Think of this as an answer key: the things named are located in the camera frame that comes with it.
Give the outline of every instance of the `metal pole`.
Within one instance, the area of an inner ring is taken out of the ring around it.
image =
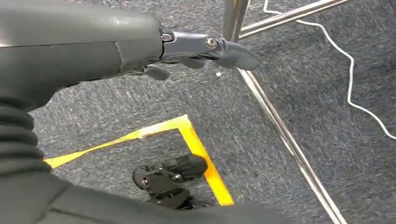
[[[266,20],[241,29],[243,18],[245,16],[249,2],[247,0],[226,0],[226,14],[223,26],[223,37],[229,41],[237,41],[240,38],[248,37],[264,30],[280,26],[287,22],[298,20],[299,18],[311,15],[312,13],[319,12],[327,8],[331,8],[347,1],[348,0],[321,0],[316,3],[309,4],[305,7],[301,7],[284,14],[270,17]],[[256,98],[267,117],[274,124],[282,142],[285,144],[286,148],[294,157],[297,165],[300,168],[300,171],[304,175],[309,186],[314,191],[315,195],[317,196],[324,209],[329,214],[332,221],[335,224],[346,224],[345,219],[339,212],[339,209],[337,208],[333,200],[330,198],[318,176],[310,166],[300,146],[294,140],[293,136],[289,132],[288,128],[285,126],[281,117],[278,115],[276,109],[269,101],[261,86],[258,84],[254,72],[241,69],[238,69],[238,71],[243,77],[250,92]]]
[[[263,21],[243,27],[240,31],[239,39],[246,38],[270,28],[275,28],[287,22],[298,20],[313,13],[320,12],[348,1],[349,0],[320,0],[286,13],[272,16]]]
[[[243,18],[249,0],[226,0],[226,11],[223,21],[223,37],[228,41],[237,42]]]

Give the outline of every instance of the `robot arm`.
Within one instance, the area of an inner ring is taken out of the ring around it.
[[[153,63],[190,68],[214,60],[258,65],[243,46],[207,34],[163,30],[154,17],[63,0],[0,0],[0,95],[29,111],[68,86],[122,74],[169,74]]]
[[[246,70],[258,64],[243,46],[206,34],[163,30],[147,14],[63,0],[0,0],[2,223],[289,223],[259,207],[169,210],[74,186],[52,175],[42,161],[26,112],[45,105],[56,91],[122,74],[165,79],[168,73],[152,64],[199,68],[205,60]]]

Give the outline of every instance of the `yellow tape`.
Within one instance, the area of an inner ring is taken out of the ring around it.
[[[192,126],[183,127],[179,128],[179,130],[185,142],[187,143],[188,148],[191,150],[191,153],[205,158],[206,163],[208,164],[208,169],[205,172],[205,178],[219,204],[221,206],[233,205],[234,201],[230,193],[228,192],[225,184],[223,183],[220,174],[217,172],[211,158],[206,152],[205,147],[199,140],[199,137],[197,136],[194,128]]]
[[[204,145],[199,139],[197,133],[195,132],[194,127],[192,126],[192,123],[188,119],[187,115],[183,115],[181,117],[167,120],[159,124],[142,128],[140,130],[131,132],[127,135],[122,136],[119,139],[110,141],[100,146],[96,146],[81,152],[75,152],[67,155],[62,155],[59,157],[49,158],[44,161],[49,165],[51,165],[53,168],[57,168],[61,165],[64,165],[70,161],[77,159],[78,157],[83,156],[88,152],[92,152],[94,150],[112,146],[128,140],[141,139],[153,134],[157,134],[173,129],[179,129],[182,137],[184,138],[184,141],[186,142],[192,154],[199,155],[205,158],[206,163],[208,164],[208,170],[205,172],[205,178],[209,186],[211,187],[213,194],[216,197],[219,204],[222,206],[233,205],[234,201],[230,193],[228,192],[225,184],[223,183],[220,174],[217,172],[211,158],[209,157],[207,151],[205,150]]]
[[[125,142],[125,141],[129,141],[129,140],[134,140],[134,139],[138,139],[138,138],[144,138],[153,134],[157,134],[160,132],[164,132],[164,131],[169,131],[172,129],[177,129],[180,126],[183,126],[183,123],[185,121],[185,118],[187,118],[187,115],[183,115],[181,117],[177,117],[171,120],[167,120],[165,122],[159,123],[159,124],[155,124],[152,126],[148,126],[142,129],[139,129],[137,131],[131,132],[127,135],[122,136],[119,139],[107,142],[105,144],[102,144],[100,146],[96,146],[84,151],[80,151],[80,152],[75,152],[75,153],[71,153],[71,154],[67,154],[67,155],[61,155],[58,157],[54,157],[54,158],[49,158],[44,160],[47,164],[51,165],[52,168],[57,168],[61,165],[64,165],[70,161],[73,161],[75,159],[77,159],[78,157],[83,156],[86,153],[92,152],[94,150],[100,149],[100,148],[105,148],[108,146],[112,146],[121,142]]]

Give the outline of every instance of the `gray carpet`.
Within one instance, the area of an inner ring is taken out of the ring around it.
[[[307,0],[273,0],[285,11]],[[88,1],[155,14],[173,29],[221,34],[222,0]],[[353,101],[373,110],[394,132],[396,6],[353,1],[314,15],[356,59]],[[264,17],[252,0],[246,23]],[[374,119],[346,102],[349,61],[317,28],[289,24],[241,41],[262,58],[258,80],[292,131],[347,222],[395,223],[394,141]],[[234,70],[170,68],[165,82],[119,77],[59,92],[34,111],[35,132],[48,157],[87,149],[143,126],[188,114],[237,203],[280,210],[296,223],[332,223],[274,128]],[[216,77],[216,72],[223,76]],[[176,131],[101,149],[57,170],[61,178],[107,192],[146,198],[134,167],[187,153]],[[190,183],[214,202],[203,180]]]

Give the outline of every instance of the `screw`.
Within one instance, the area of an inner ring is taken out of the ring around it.
[[[172,37],[172,35],[170,35],[170,34],[162,34],[162,35],[161,35],[161,39],[162,39],[162,41],[164,41],[164,42],[169,42],[169,41],[172,41],[172,40],[173,40],[173,37]]]
[[[176,175],[173,176],[173,180],[176,181],[176,182],[180,181],[180,179],[182,179],[182,176],[180,174],[176,174]]]
[[[217,41],[214,38],[207,37],[206,38],[206,45],[208,45],[209,48],[216,48],[217,47]]]

